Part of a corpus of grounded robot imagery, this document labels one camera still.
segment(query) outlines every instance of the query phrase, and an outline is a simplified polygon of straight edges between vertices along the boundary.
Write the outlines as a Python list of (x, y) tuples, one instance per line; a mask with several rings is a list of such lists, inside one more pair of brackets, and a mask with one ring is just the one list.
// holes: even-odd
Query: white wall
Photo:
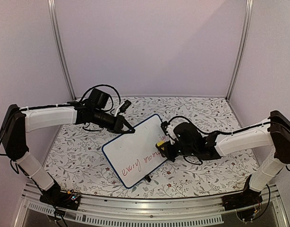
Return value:
[(246, 1), (56, 1), (77, 96), (91, 85), (123, 95), (226, 96)]
[[(0, 126), (10, 104), (33, 106), (69, 100), (53, 39), (47, 1), (0, 1)], [(27, 137), (30, 151), (43, 161), (56, 128)], [(0, 157), (0, 227), (16, 214), (26, 178)]]
[[(243, 125), (279, 110), (290, 120), (290, 1), (254, 1), (245, 54), (231, 104)], [(257, 149), (260, 163), (269, 150)], [(276, 178), (290, 221), (290, 172)]]

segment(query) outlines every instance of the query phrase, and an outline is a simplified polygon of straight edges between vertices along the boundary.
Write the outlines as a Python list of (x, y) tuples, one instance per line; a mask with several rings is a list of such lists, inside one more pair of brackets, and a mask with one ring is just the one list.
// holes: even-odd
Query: leaf pattern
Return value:
[[(231, 131), (239, 127), (223, 98), (128, 99), (132, 105), (124, 116), (132, 125), (159, 114), (163, 120), (183, 115), (207, 132)], [(174, 123), (183, 122), (182, 119), (176, 120)], [(91, 124), (90, 129), (98, 127)], [(81, 125), (64, 125), (50, 151), (45, 169), (66, 190), (127, 198), (179, 198), (241, 190), (246, 178), (258, 168), (251, 150), (236, 152), (218, 160), (203, 161), (201, 166), (178, 157), (174, 163), (167, 161), (152, 172), (150, 183), (143, 180), (135, 187), (126, 189), (101, 152), (102, 145), (116, 136), (106, 130), (87, 132)]]

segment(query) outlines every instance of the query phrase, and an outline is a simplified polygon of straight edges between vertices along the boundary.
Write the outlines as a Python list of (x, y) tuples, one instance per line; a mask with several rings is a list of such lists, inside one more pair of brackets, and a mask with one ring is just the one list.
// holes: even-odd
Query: floral pattern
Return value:
[[(189, 118), (203, 131), (231, 131), (239, 127), (223, 98), (129, 97), (124, 113), (132, 124), (159, 114), (163, 120), (176, 115)], [(126, 189), (107, 162), (101, 147), (117, 135), (106, 130), (88, 132), (81, 125), (64, 125), (45, 163), (46, 170), (63, 189), (85, 194), (127, 198), (178, 198), (238, 191), (258, 168), (252, 150), (239, 151), (201, 166), (182, 157), (165, 162), (150, 174), (151, 182)]]

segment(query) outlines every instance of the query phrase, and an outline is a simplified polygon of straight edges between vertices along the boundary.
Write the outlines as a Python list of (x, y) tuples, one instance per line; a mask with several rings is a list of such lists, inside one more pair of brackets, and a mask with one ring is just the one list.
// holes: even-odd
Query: blue whiteboard border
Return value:
[[(155, 114), (153, 114), (152, 116), (150, 116), (150, 117), (146, 118), (145, 120), (143, 120), (142, 122), (140, 122), (139, 124), (135, 125), (134, 128), (137, 127), (138, 125), (142, 124), (143, 122), (149, 120), (150, 118), (152, 118), (152, 117), (154, 117), (154, 116), (158, 116), (159, 119), (161, 120), (161, 123), (163, 122), (162, 118), (161, 118), (157, 113), (155, 113)], [(122, 181), (121, 177), (119, 176), (119, 174), (117, 173), (116, 169), (113, 167), (113, 165), (111, 164), (110, 160), (108, 159), (107, 155), (106, 155), (105, 152), (104, 152), (104, 147), (105, 147), (107, 144), (109, 144), (109, 143), (113, 142), (114, 140), (116, 140), (117, 138), (119, 138), (120, 136), (123, 136), (123, 134), (122, 134), (122, 135), (119, 135), (119, 136), (113, 138), (111, 141), (105, 143), (105, 144), (102, 146), (102, 152), (103, 152), (104, 156), (106, 157), (107, 161), (109, 162), (109, 164), (111, 165), (111, 167), (113, 168), (113, 170), (115, 171), (116, 175), (118, 176), (118, 178), (120, 179), (120, 181), (121, 181), (122, 184), (124, 185), (124, 187), (127, 188), (127, 189), (129, 189), (129, 188), (133, 188), (136, 184), (138, 184), (138, 183), (141, 182), (142, 180), (145, 180), (145, 179), (144, 179), (145, 176), (144, 176), (143, 178), (141, 178), (138, 182), (136, 182), (133, 186), (131, 186), (131, 187), (127, 187), (127, 186), (124, 184), (124, 182)], [(168, 159), (166, 159), (165, 161), (163, 161), (163, 162), (162, 162), (159, 166), (157, 166), (154, 170), (156, 170), (156, 169), (159, 168), (161, 165), (163, 165), (167, 160), (168, 160)]]

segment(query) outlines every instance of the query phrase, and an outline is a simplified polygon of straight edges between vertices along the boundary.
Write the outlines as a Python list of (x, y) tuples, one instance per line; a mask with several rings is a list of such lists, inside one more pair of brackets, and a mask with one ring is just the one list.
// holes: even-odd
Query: robotic arm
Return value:
[(173, 161), (179, 155), (193, 156), (201, 160), (219, 159), (236, 151), (270, 146), (271, 152), (259, 169), (246, 180), (241, 193), (223, 196), (226, 210), (238, 209), (261, 202), (260, 192), (283, 167), (290, 164), (290, 122), (279, 112), (270, 117), (233, 132), (200, 131), (189, 119), (177, 126), (163, 122), (161, 127), (170, 141), (156, 145), (162, 155)]
[(43, 194), (40, 201), (77, 210), (80, 194), (73, 190), (61, 191), (58, 183), (29, 152), (26, 145), (26, 133), (49, 126), (84, 123), (94, 123), (114, 133), (134, 133), (135, 129), (122, 115), (118, 114), (125, 112), (131, 102), (126, 100), (116, 109), (115, 114), (111, 115), (103, 110), (109, 97), (109, 94), (94, 88), (87, 99), (79, 102), (31, 108), (9, 106), (0, 129), (0, 144), (5, 149), (5, 155), (16, 162), (25, 175), (39, 187)]

